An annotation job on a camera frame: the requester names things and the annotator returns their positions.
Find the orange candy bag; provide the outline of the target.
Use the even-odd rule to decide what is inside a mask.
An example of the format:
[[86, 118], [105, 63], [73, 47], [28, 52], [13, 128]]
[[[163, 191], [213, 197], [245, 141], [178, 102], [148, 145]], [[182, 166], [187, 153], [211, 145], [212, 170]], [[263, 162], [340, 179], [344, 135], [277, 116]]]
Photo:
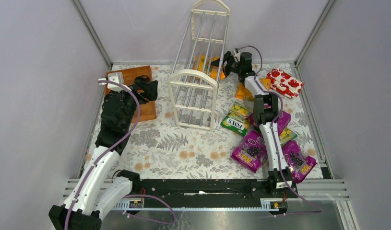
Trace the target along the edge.
[[[271, 88], [271, 80], [270, 79], [265, 79], [261, 78], [259, 79], [261, 84], [264, 86], [264, 88], [268, 91]], [[253, 101], [254, 96], [250, 93], [248, 89], [246, 89], [242, 83], [239, 83], [237, 92], [235, 94], [235, 98], [241, 99], [241, 100], [246, 100], [246, 101]]]
[[197, 71], [204, 71], [205, 74], [207, 74], [209, 77], [211, 77], [214, 80], [217, 80], [217, 77], [220, 74], [220, 79], [225, 79], [226, 75], [224, 73], [224, 68], [219, 70], [219, 57], [213, 57], [210, 61], [210, 58], [205, 59], [205, 55], [201, 55], [201, 57], [197, 57], [194, 60], [193, 69]]

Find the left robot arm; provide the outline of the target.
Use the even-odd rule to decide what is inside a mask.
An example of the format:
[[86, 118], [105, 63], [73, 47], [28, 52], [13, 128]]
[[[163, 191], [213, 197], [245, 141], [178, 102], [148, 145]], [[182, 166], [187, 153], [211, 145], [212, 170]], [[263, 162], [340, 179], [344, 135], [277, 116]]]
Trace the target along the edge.
[[108, 172], [122, 155], [141, 114], [140, 106], [158, 97], [158, 81], [142, 75], [130, 86], [122, 81], [101, 78], [100, 85], [110, 89], [104, 97], [101, 127], [95, 149], [77, 185], [62, 205], [53, 205], [49, 218], [57, 230], [99, 230], [112, 208], [133, 191], [138, 174], [122, 171], [102, 194], [99, 193]]

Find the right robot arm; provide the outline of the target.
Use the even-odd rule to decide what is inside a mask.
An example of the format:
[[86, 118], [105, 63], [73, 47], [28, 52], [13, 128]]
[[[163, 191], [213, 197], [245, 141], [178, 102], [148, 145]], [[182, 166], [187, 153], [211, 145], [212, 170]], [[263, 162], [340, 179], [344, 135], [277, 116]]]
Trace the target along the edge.
[[253, 119], [263, 135], [266, 152], [268, 155], [268, 188], [272, 195], [283, 195], [298, 197], [296, 183], [285, 160], [278, 120], [283, 109], [282, 100], [275, 92], [266, 89], [258, 79], [258, 73], [252, 69], [252, 54], [250, 52], [240, 53], [237, 49], [234, 52], [228, 51], [221, 57], [224, 74], [226, 76], [235, 73], [238, 81], [254, 97]]

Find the green Fox's candy bag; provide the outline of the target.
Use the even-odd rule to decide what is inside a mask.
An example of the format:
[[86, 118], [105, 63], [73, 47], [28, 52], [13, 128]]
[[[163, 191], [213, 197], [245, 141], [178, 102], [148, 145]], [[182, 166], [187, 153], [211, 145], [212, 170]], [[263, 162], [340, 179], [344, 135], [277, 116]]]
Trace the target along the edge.
[[236, 113], [228, 113], [220, 125], [244, 137], [248, 132], [250, 123]]

